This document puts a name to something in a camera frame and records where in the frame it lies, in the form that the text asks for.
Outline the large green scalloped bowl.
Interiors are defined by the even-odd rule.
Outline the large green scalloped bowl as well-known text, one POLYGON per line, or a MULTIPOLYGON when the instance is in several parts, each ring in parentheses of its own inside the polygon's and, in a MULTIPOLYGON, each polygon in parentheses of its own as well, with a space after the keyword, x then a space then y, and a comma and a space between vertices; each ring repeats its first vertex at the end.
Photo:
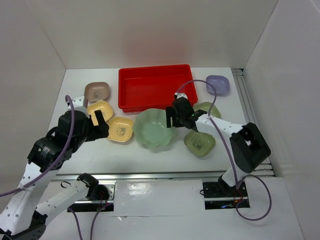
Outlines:
POLYGON ((153 153, 171 150, 177 131, 167 127, 166 111, 150 108, 140 112, 132 127, 137 145, 153 153))

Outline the purple square panda plate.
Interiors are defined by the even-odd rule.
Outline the purple square panda plate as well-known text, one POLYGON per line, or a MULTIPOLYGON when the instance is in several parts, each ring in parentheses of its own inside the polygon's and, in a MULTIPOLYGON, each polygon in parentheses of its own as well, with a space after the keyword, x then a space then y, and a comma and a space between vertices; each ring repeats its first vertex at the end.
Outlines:
POLYGON ((206 82, 209 83, 209 85, 206 85, 206 90, 211 95, 214 95, 216 91, 217 95, 223 96, 228 94, 230 91, 230 82, 225 76, 209 75, 206 77, 206 82))

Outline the yellow square panda plate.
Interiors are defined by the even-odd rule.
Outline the yellow square panda plate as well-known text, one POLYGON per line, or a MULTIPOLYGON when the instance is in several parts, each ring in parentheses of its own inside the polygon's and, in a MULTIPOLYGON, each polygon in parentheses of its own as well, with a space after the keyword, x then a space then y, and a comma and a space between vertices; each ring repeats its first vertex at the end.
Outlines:
POLYGON ((133 136, 134 121, 127 117, 115 116, 108 122, 109 126, 108 137, 109 141, 117 144, 128 144, 133 136))

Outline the yellow square plate upper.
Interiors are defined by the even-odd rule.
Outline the yellow square plate upper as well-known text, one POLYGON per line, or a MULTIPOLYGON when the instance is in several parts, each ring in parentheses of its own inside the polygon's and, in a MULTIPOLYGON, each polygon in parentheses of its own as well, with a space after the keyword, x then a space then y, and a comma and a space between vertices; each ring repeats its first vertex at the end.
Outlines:
POLYGON ((92 103, 87 107, 88 114, 91 116, 94 126, 98 125, 98 120, 95 115, 95 111, 101 111, 104 121, 107 123, 109 119, 113 116, 113 109, 110 104, 105 100, 99 100, 92 103))

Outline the pink square panda plate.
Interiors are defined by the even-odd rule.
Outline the pink square panda plate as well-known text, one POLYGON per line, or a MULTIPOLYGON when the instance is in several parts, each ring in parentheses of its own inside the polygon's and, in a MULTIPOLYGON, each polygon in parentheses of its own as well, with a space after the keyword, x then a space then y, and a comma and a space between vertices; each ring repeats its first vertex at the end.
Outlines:
POLYGON ((109 92, 107 82, 91 82, 84 89, 84 98, 87 102, 104 101, 108 98, 109 92))

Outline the aluminium mounting rail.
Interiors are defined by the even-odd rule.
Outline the aluminium mounting rail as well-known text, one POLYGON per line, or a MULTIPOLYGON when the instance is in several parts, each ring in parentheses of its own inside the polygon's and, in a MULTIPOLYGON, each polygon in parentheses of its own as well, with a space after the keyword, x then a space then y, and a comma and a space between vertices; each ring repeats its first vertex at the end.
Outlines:
MULTIPOLYGON (((220 171, 199 171, 199 172, 165 172, 165 173, 137 173, 137 174, 94 174, 93 177, 99 181, 118 181, 118 180, 164 180, 164 179, 203 179, 203 178, 219 178, 223 173, 220 171)), ((258 177, 274 177, 272 169, 262 169, 253 172, 258 177)), ((73 181, 78 175, 59 174, 51 181, 73 181)))

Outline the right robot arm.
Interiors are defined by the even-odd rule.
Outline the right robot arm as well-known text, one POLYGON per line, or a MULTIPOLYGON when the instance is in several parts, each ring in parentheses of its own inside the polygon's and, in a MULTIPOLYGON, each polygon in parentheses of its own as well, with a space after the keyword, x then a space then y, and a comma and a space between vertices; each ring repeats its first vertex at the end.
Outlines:
POLYGON ((168 128, 185 127, 222 140, 231 165, 218 179, 218 190, 223 196, 230 196, 271 155, 262 133, 252 122, 236 124, 212 116, 209 111, 195 111, 185 97, 175 99, 165 114, 168 128))

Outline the red plastic bin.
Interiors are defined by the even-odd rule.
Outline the red plastic bin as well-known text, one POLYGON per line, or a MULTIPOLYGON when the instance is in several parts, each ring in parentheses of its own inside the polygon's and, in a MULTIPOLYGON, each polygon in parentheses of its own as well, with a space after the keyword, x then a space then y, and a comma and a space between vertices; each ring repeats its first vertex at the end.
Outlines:
POLYGON ((193 80, 188 64, 121 68, 118 71, 118 107, 124 113, 165 109, 174 94, 193 80))

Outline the green square panda plate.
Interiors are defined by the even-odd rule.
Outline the green square panda plate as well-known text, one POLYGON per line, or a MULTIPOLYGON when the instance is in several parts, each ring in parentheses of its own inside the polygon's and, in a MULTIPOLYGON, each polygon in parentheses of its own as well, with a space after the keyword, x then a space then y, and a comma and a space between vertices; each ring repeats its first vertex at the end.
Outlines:
POLYGON ((216 146, 216 140, 212 135, 193 130, 184 137, 183 142, 198 157, 207 156, 216 146))

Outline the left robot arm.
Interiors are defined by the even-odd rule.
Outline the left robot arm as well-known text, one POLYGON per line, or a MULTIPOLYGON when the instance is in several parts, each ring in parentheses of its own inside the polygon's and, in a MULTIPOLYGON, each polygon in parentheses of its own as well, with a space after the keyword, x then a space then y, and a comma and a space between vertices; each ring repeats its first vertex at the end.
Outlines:
POLYGON ((49 223, 75 202, 81 199, 108 201, 108 188, 89 173, 83 173, 57 195, 40 202, 64 162, 83 143, 109 135, 102 112, 96 110, 93 116, 97 125, 92 115, 68 110, 60 116, 56 127, 34 143, 19 186, 10 191, 12 198, 0 215, 0 233, 4 240, 38 240, 49 223))

